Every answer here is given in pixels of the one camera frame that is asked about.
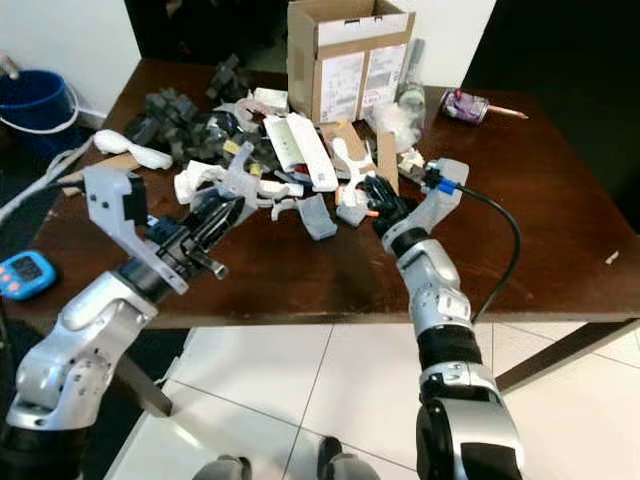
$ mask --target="white wall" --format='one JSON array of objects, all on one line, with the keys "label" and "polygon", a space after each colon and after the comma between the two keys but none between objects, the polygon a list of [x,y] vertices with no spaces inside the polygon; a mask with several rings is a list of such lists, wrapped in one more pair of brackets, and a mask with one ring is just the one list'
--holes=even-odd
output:
[{"label": "white wall", "polygon": [[416,12],[414,37],[426,42],[422,81],[459,87],[478,48],[496,0],[390,0]]},{"label": "white wall", "polygon": [[61,74],[103,117],[140,59],[123,0],[0,0],[0,50]]}]

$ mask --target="white tile floor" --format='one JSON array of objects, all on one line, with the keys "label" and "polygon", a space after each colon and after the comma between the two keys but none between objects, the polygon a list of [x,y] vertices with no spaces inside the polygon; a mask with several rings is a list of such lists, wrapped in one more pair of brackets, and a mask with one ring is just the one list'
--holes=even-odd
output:
[{"label": "white tile floor", "polygon": [[[580,324],[482,324],[496,374]],[[507,395],[532,480],[640,478],[637,332]],[[419,366],[409,325],[197,329],[164,387],[174,416],[143,415],[113,480],[190,480],[219,454],[248,456],[256,480],[313,480],[323,435],[382,480],[417,478]]]}]

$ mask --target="table leg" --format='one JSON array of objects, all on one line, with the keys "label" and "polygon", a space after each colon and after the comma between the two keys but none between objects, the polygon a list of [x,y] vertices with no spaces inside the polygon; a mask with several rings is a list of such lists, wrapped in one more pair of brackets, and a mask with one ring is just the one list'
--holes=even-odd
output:
[{"label": "table leg", "polygon": [[118,362],[113,385],[154,417],[171,415],[171,400],[126,353]]},{"label": "table leg", "polygon": [[639,325],[639,319],[615,323],[587,323],[500,375],[496,380],[498,388],[503,394],[512,392],[633,331]]}]

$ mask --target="clutter of objects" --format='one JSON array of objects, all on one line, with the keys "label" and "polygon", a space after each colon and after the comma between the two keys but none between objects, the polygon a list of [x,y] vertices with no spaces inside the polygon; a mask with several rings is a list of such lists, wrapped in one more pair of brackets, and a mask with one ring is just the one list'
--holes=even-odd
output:
[{"label": "clutter of objects", "polygon": [[[200,110],[173,88],[152,92],[124,135],[100,131],[95,145],[103,153],[129,152],[147,168],[177,166],[176,199],[187,205],[223,183],[249,143],[241,167],[258,179],[256,205],[271,209],[273,221],[283,210],[297,210],[311,237],[321,240],[337,231],[329,208],[352,227],[375,216],[358,188],[368,176],[385,177],[396,193],[398,174],[422,184],[425,159],[415,146],[426,116],[419,80],[424,41],[414,40],[407,54],[415,13],[386,2],[384,12],[357,22],[316,18],[312,3],[289,7],[288,91],[250,90],[232,55],[206,89],[211,109]],[[473,125],[490,111],[526,118],[453,89],[440,111]],[[328,204],[326,194],[334,196]]]},{"label": "clutter of objects", "polygon": [[[94,143],[103,154],[129,152],[135,162],[122,168],[136,163],[151,169],[179,167],[175,195],[188,205],[202,189],[224,182],[230,162],[248,142],[252,150],[243,168],[258,179],[257,206],[270,209],[274,222],[283,210],[297,210],[309,235],[321,240],[338,228],[323,194],[332,193],[336,216],[357,227],[367,216],[377,215],[358,188],[367,176],[384,176],[396,192],[398,174],[422,183],[425,160],[414,146],[423,132],[425,95],[412,67],[422,49],[423,42],[417,41],[405,80],[394,88],[397,101],[374,104],[364,116],[367,126],[359,130],[375,132],[365,141],[352,122],[316,126],[304,114],[290,112],[287,91],[251,91],[232,56],[218,66],[206,91],[217,104],[212,111],[200,111],[187,95],[167,88],[146,96],[144,111],[126,126],[124,135],[101,130]],[[448,90],[441,105],[445,114],[462,115],[451,101],[456,96],[467,111],[474,108],[468,106],[472,96]],[[471,101],[488,106],[479,97]]]}]

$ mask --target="black cable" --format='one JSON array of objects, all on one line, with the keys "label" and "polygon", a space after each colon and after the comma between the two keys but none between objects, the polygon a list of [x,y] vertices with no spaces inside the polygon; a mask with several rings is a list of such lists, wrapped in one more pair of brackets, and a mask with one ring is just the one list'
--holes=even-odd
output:
[{"label": "black cable", "polygon": [[498,283],[496,284],[496,286],[493,287],[493,290],[491,291],[489,296],[485,299],[480,309],[475,313],[475,315],[471,319],[471,323],[476,323],[476,320],[478,320],[480,315],[482,315],[485,312],[485,310],[489,307],[489,305],[491,305],[491,303],[496,298],[496,296],[507,284],[507,282],[511,278],[511,275],[513,275],[513,271],[516,269],[516,264],[520,259],[520,250],[522,248],[522,235],[520,234],[520,227],[518,227],[518,222],[516,222],[516,219],[513,218],[513,216],[508,211],[506,211],[502,207],[502,205],[492,200],[491,198],[487,197],[486,195],[483,195],[482,193],[478,193],[475,190],[470,189],[469,187],[465,187],[463,185],[457,184],[456,188],[461,192],[466,193],[467,195],[473,198],[476,198],[482,202],[485,202],[486,204],[491,205],[493,208],[495,208],[500,213],[500,215],[502,215],[507,220],[507,222],[509,222],[509,225],[511,226],[511,230],[513,231],[513,240],[514,240],[513,253],[511,254],[511,260],[509,260],[509,265],[507,265],[507,269],[502,274],[502,277],[500,277],[500,280],[498,280]]},{"label": "black cable", "polygon": [[34,190],[29,195],[24,197],[20,201],[20,203],[16,205],[15,208],[11,210],[3,220],[0,221],[0,228],[2,228],[2,226],[5,225],[9,221],[9,219],[28,201],[33,200],[36,196],[39,196],[42,193],[51,192],[53,190],[61,190],[63,188],[79,188],[80,190],[84,190],[84,180],[78,180],[75,182],[51,182],[44,185],[42,188],[39,188],[38,190]]}]

